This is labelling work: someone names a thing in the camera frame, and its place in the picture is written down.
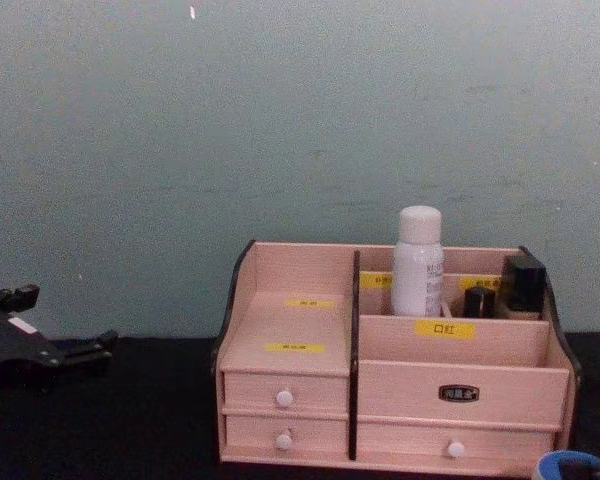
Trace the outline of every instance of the drawer knob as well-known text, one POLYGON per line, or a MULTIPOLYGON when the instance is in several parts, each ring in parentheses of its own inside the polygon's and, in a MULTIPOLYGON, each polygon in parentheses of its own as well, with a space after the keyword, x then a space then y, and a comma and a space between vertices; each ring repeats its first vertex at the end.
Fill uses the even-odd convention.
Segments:
POLYGON ((276 448, 280 450, 289 450, 293 445, 291 432, 287 429, 276 437, 276 448))
POLYGON ((282 390, 276 395, 276 403, 279 407, 289 407, 293 403, 293 395, 289 390, 282 390))
POLYGON ((467 453, 464 445, 460 442, 451 442, 447 447, 447 452, 449 452, 449 455, 453 458, 464 457, 467 453))

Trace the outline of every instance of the yellow sticker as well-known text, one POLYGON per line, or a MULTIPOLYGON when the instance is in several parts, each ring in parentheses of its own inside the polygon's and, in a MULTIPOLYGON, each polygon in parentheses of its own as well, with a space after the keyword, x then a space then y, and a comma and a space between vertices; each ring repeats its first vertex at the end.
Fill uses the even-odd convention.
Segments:
POLYGON ((319 343, 267 343, 267 352, 324 353, 319 343))
POLYGON ((393 276, 391 272, 360 272, 360 288, 390 290, 393 276))
POLYGON ((284 304, 287 307, 304 307, 304 308, 333 308, 335 303, 333 300, 285 300, 284 304))
POLYGON ((474 323, 443 322, 439 320, 416 320, 416 335, 425 337, 441 337, 457 340, 473 340, 476 338, 474 323))
POLYGON ((502 283, 502 277, 499 275, 478 275, 470 277, 460 277, 460 288, 466 290, 472 287, 485 287, 492 290, 498 291, 500 284, 502 283))

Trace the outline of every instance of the white bottle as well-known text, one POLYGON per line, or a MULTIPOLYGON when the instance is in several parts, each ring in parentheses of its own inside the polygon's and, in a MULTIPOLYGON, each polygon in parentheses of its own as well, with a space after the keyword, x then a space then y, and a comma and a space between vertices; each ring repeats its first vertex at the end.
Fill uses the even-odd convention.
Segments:
POLYGON ((391 304, 394 315, 440 316, 442 215, 432 207, 400 212, 400 241, 393 254, 391 304))

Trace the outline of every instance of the black table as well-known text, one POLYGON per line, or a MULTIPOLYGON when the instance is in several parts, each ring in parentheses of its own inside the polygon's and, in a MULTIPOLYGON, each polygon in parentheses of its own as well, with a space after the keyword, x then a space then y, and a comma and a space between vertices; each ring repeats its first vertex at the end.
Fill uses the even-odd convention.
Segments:
MULTIPOLYGON (((570 334, 568 339, 586 380, 577 447, 600 456, 600 334, 570 334)), ((209 376, 212 343, 124 338, 105 377, 69 383, 46 395, 0 390, 0 479, 423 477, 319 468, 216 467, 209 376)))

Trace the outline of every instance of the pink wooden organizer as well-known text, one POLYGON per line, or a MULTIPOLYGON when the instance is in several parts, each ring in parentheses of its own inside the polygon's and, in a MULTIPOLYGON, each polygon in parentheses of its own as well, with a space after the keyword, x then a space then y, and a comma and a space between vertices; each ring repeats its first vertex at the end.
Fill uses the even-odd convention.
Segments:
POLYGON ((528 477, 569 446, 580 367, 550 283, 540 320, 457 318, 467 286, 529 252, 445 248, 438 319, 390 315, 392 254, 247 246, 214 349, 218 461, 528 477))

